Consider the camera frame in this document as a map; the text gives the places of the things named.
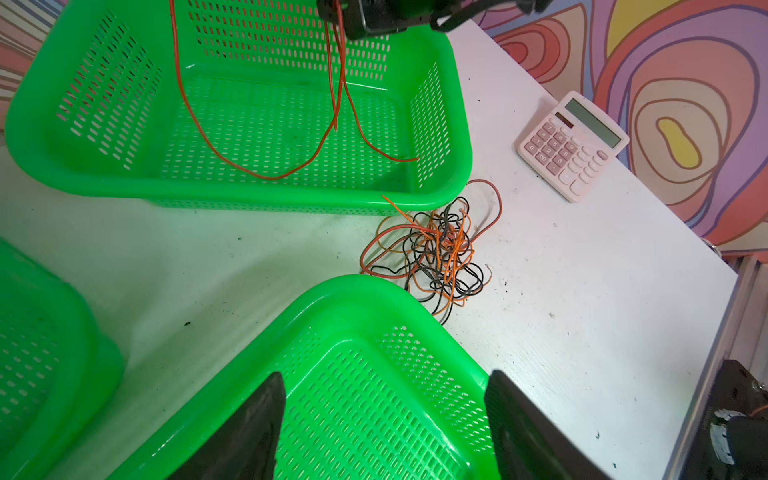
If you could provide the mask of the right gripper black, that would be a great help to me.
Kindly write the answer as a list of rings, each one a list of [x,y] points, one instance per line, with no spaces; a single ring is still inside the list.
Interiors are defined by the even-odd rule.
[[[352,41],[405,32],[427,25],[448,33],[504,1],[480,0],[318,0],[319,17]]]

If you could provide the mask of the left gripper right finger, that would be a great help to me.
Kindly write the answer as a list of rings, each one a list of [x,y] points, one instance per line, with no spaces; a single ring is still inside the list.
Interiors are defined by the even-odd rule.
[[[608,477],[504,372],[490,374],[484,404],[502,479]]]

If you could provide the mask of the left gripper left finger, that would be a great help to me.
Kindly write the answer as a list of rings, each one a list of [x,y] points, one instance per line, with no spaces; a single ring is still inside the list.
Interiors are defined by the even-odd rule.
[[[267,379],[172,479],[272,479],[285,415],[286,390],[279,372]]]

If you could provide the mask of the green basket front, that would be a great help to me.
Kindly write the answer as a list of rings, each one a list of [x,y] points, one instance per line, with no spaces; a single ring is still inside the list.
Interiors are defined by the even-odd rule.
[[[114,472],[163,479],[272,373],[279,479],[495,479],[486,372],[402,288],[350,275],[298,297]]]

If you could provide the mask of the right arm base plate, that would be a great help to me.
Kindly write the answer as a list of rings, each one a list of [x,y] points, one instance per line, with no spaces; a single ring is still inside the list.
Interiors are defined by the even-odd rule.
[[[736,360],[715,378],[680,477],[767,477],[767,385]]]

